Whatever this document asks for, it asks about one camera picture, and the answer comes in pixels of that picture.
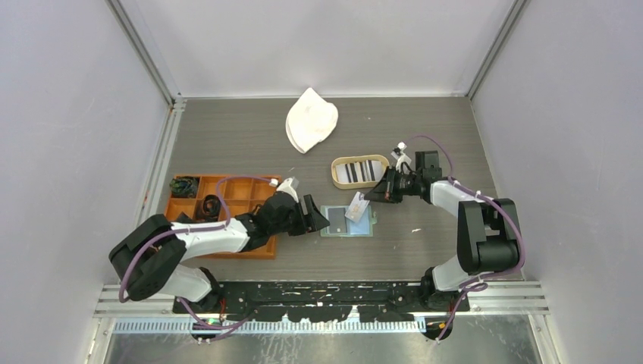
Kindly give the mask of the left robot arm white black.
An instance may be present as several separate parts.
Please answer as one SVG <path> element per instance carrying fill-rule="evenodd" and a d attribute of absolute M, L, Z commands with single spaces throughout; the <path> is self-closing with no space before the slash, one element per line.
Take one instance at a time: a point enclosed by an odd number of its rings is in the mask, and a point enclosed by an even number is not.
<path fill-rule="evenodd" d="M 277 191 L 252 212 L 226 221 L 185 224 L 153 215 L 118 243 L 108 260 L 121 280 L 120 302 L 163 293 L 210 313 L 220 306 L 221 292 L 211 274 L 186 268 L 183 262 L 216 253 L 245 253 L 264 246 L 273 236 L 296 237 L 329 225 L 312 196 L 299 199 Z"/>

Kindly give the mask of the orange compartment organizer tray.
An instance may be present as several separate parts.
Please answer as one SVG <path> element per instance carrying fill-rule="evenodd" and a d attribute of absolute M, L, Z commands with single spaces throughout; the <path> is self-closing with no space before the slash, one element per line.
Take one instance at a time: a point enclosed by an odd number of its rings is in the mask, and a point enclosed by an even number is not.
<path fill-rule="evenodd" d="M 177 174 L 174 178 L 193 177 L 196 179 L 195 192 L 176 195 L 176 188 L 170 192 L 164 215 L 169 221 L 177 218 L 190 218 L 192 221 L 205 222 L 203 200 L 209 195 L 217 194 L 217 183 L 229 177 L 225 174 Z M 276 191 L 269 182 L 240 178 L 221 183 L 220 192 L 230 209 L 231 217 L 246 212 L 253 212 Z M 212 253 L 200 258 L 207 259 L 274 259 L 277 255 L 277 237 L 271 237 L 266 245 L 244 253 Z"/>

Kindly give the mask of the white folded cloth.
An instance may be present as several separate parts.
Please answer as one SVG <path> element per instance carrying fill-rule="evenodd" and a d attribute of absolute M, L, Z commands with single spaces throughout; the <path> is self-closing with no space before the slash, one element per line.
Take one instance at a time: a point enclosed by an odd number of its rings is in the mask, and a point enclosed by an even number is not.
<path fill-rule="evenodd" d="M 309 87 L 287 113 L 287 138 L 297 152 L 306 154 L 331 135 L 338 118 L 337 106 Z"/>

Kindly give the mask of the silver credit card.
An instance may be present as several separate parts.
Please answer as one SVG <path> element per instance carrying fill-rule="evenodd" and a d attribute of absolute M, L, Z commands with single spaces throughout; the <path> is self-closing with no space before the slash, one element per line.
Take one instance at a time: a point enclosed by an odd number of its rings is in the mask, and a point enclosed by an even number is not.
<path fill-rule="evenodd" d="M 339 184 L 349 184 L 351 182 L 352 175 L 348 164 L 336 165 L 335 172 Z"/>

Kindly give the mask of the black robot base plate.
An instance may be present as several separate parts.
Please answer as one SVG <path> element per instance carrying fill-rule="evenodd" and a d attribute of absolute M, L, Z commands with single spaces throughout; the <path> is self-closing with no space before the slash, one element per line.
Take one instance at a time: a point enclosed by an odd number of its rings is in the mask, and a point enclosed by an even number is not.
<path fill-rule="evenodd" d="M 176 301 L 173 312 L 193 311 L 200 317 L 224 314 L 226 319 L 257 322 L 343 322 L 356 311 L 366 322 L 410 322 L 416 315 L 447 317 L 458 303 L 458 291 L 441 292 L 421 281 L 226 281 L 198 303 Z"/>

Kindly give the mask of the green card holder wallet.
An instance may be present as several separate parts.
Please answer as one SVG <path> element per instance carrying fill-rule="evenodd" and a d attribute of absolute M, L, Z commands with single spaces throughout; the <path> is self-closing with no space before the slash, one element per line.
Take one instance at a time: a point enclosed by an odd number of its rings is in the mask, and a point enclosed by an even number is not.
<path fill-rule="evenodd" d="M 327 209 L 334 206 L 322 206 L 321 213 L 327 218 Z M 377 223 L 376 214 L 368 207 L 365 214 L 359 223 L 349 221 L 347 218 L 347 233 L 340 235 L 331 235 L 328 233 L 328 228 L 321 230 L 322 237 L 372 237 L 374 233 L 374 226 Z"/>

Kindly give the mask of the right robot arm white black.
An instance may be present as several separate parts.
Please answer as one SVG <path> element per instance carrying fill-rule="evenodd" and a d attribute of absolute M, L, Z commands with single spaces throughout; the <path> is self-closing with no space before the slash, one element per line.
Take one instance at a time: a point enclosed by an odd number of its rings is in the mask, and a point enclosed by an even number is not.
<path fill-rule="evenodd" d="M 456 218 L 456 254 L 423 275 L 417 297 L 428 310 L 456 306 L 462 295 L 487 288 L 485 275 L 499 274 L 520 262 L 514 203 L 485 199 L 464 191 L 443 175 L 436 151 L 415 153 L 414 168 L 407 162 L 385 169 L 382 179 L 365 195 L 370 202 L 400 203 L 417 196 Z"/>

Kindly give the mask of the grey credit card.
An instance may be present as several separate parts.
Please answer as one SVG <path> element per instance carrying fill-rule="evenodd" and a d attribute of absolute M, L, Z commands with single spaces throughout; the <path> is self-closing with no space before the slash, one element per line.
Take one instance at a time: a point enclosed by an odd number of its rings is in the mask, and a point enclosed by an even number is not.
<path fill-rule="evenodd" d="M 340 235 L 347 233 L 347 220 L 345 217 L 346 208 L 344 206 L 334 206 L 327 209 L 327 219 L 330 222 L 328 233 L 331 235 Z"/>

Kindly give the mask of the white patterned credit card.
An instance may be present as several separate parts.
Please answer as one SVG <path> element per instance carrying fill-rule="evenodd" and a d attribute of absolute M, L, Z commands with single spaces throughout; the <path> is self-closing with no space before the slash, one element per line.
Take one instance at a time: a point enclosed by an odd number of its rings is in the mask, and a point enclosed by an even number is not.
<path fill-rule="evenodd" d="M 354 223 L 359 223 L 365 214 L 370 201 L 365 198 L 362 192 L 356 192 L 351 203 L 345 211 L 345 218 Z"/>

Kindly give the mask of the aluminium frame rail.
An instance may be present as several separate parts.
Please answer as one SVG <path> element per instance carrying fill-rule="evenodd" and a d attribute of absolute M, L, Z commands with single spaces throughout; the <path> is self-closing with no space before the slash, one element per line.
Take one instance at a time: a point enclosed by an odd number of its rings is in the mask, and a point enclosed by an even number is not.
<path fill-rule="evenodd" d="M 219 303 L 196 309 L 203 316 L 242 318 L 254 312 L 259 320 L 332 321 L 351 311 L 372 318 L 387 312 L 414 316 L 442 316 L 452 311 L 472 315 L 548 314 L 549 307 L 538 282 L 492 281 L 481 292 L 423 293 L 412 281 L 229 281 L 221 283 Z"/>

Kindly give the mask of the beige oval card tray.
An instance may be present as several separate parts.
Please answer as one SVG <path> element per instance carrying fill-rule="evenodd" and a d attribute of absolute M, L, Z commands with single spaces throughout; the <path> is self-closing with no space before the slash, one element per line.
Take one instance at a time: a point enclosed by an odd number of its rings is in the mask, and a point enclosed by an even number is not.
<path fill-rule="evenodd" d="M 339 184 L 335 166 L 348 164 L 352 177 L 349 184 Z M 389 161 L 382 155 L 361 155 L 340 157 L 331 163 L 331 178 L 336 188 L 340 190 L 355 190 L 374 187 L 379 182 L 386 169 L 390 166 Z"/>

